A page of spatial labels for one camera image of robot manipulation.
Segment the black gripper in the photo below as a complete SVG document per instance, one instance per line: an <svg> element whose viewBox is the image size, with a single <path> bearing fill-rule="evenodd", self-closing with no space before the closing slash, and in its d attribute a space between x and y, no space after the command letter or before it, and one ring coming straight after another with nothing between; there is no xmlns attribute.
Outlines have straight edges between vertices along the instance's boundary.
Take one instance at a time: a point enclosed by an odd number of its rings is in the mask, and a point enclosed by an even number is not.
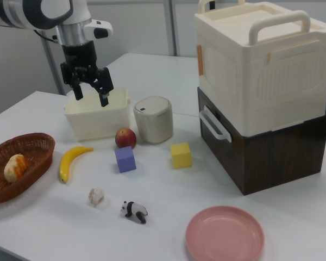
<svg viewBox="0 0 326 261"><path fill-rule="evenodd" d="M63 82L71 87L76 100L83 98L80 79L76 68L85 69L88 76L95 76L91 86L98 92L102 107L109 104L108 96L114 89L111 75L107 67L98 69L95 44L89 41L82 45L62 45L65 62L60 64Z"/></svg>

